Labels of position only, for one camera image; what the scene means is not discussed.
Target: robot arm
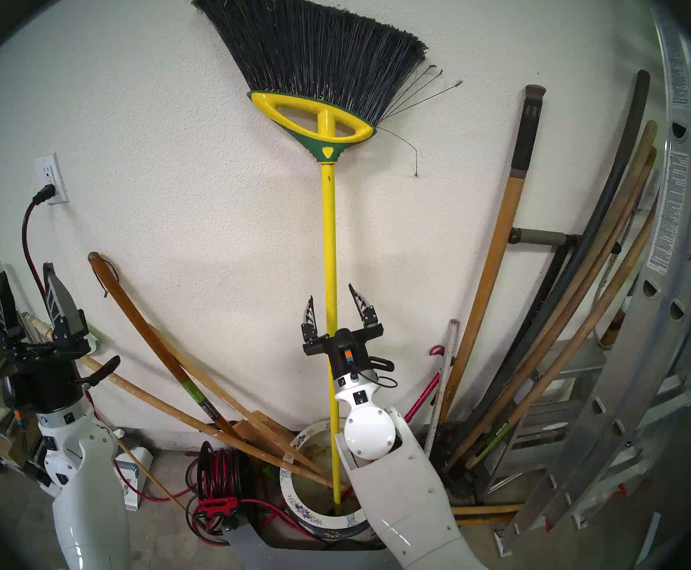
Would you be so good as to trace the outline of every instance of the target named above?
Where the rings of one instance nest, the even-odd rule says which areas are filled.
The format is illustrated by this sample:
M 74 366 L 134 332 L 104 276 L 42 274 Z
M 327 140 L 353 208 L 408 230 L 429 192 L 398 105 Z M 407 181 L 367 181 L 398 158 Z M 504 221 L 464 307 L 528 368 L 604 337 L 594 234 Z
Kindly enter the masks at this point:
M 302 326 L 307 355 L 326 353 L 335 379 L 335 398 L 351 405 L 336 448 L 369 524 L 402 567 L 412 570 L 485 570 L 458 532 L 446 490 L 411 429 L 394 408 L 380 409 L 375 369 L 392 371 L 387 360 L 370 357 L 366 342 L 382 334 L 374 307 L 349 286 L 364 324 L 317 337 L 313 300 Z M 372 460 L 359 467 L 358 462 Z
M 44 468 L 59 489 L 53 503 L 55 532 L 69 568 L 129 568 L 129 526 L 121 486 L 113 470 L 116 438 L 101 421 L 84 390 L 111 374 L 120 357 L 80 379 L 75 360 L 89 351 L 84 312 L 78 310 L 44 265 L 45 304 L 53 323 L 46 343 L 25 343 L 25 332 L 5 272 L 0 273 L 0 340 L 15 372 L 3 379 L 2 397 L 14 410 L 37 414 Z
M 400 446 L 366 466 L 358 467 L 342 433 L 336 437 L 340 459 L 372 529 L 406 569 L 485 570 L 458 532 L 443 483 L 411 429 L 394 408 L 387 414 Z

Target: black bristles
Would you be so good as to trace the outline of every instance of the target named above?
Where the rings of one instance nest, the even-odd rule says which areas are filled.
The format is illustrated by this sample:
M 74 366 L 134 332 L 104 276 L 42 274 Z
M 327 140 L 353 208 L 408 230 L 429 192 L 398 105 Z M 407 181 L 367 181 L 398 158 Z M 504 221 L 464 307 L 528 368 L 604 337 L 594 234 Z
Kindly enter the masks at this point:
M 424 61 L 417 37 L 305 0 L 192 0 L 251 91 L 322 99 L 377 125 Z

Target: electrical outlet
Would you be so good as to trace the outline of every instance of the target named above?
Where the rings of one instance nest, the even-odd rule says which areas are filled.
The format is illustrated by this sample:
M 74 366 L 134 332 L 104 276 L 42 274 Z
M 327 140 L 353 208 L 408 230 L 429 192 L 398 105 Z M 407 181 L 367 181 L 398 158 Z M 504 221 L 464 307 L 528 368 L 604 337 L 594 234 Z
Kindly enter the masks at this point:
M 42 186 L 52 184 L 55 186 L 55 195 L 47 200 L 47 204 L 63 204 L 68 201 L 66 186 L 63 184 L 63 177 L 60 175 L 58 158 L 55 153 L 47 156 L 38 156 L 34 159 L 34 168 Z

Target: white wall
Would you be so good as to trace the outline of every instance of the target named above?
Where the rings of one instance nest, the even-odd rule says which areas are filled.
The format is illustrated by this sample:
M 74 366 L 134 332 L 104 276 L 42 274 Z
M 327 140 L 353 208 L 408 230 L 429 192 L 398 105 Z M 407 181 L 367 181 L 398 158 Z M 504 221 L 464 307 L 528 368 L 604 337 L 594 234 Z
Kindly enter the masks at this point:
M 340 324 L 358 324 L 351 282 L 385 324 L 370 349 L 397 364 L 401 385 L 382 399 L 406 408 L 431 373 L 427 350 L 469 314 L 522 88 L 548 91 L 516 224 L 580 232 L 637 69 L 652 74 L 647 117 L 664 118 L 659 47 L 644 0 L 313 1 L 419 36 L 444 69 L 436 87 L 464 80 L 385 125 L 419 149 L 419 177 L 411 149 L 385 132 L 337 166 Z M 57 153 L 71 203 L 34 212 L 31 251 L 55 263 L 120 373 L 203 417 L 103 299 L 92 250 L 247 406 L 302 428 L 327 412 L 325 360 L 303 355 L 299 326 L 310 294 L 324 320 L 319 168 L 246 91 L 189 0 L 62 0 L 38 15 L 0 48 L 0 259 L 21 307 L 42 314 L 19 233 L 39 187 L 33 159 Z M 479 372 L 498 366 L 548 259 L 507 252 L 457 414 L 479 397 Z M 111 384 L 94 396 L 122 426 L 185 430 Z

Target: sticker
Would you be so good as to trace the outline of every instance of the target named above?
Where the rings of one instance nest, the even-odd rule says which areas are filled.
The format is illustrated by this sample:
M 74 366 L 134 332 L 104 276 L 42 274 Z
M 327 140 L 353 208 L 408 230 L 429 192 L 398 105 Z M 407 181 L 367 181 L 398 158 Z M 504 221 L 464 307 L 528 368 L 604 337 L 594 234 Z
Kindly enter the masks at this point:
M 691 98 L 688 92 L 686 61 L 682 54 L 673 55 L 670 61 L 670 103 L 674 108 L 691 109 Z
M 662 193 L 662 212 L 654 233 L 652 251 L 646 266 L 658 274 L 665 275 L 673 256 L 675 238 L 681 225 L 681 211 L 686 195 L 688 177 L 687 153 L 668 154 L 668 173 L 665 177 L 665 190 Z
M 488 476 L 493 476 L 493 472 L 496 471 L 496 466 L 503 456 L 503 452 L 507 450 L 506 443 L 499 443 L 495 448 L 491 450 L 488 457 L 485 459 L 485 469 L 488 470 Z
M 202 402 L 205 402 L 205 395 L 200 391 L 200 389 L 197 386 L 195 386 L 195 383 L 192 380 L 183 381 L 182 388 L 187 390 L 188 395 L 190 395 L 192 397 L 192 400 L 194 400 L 196 403 L 200 404 Z

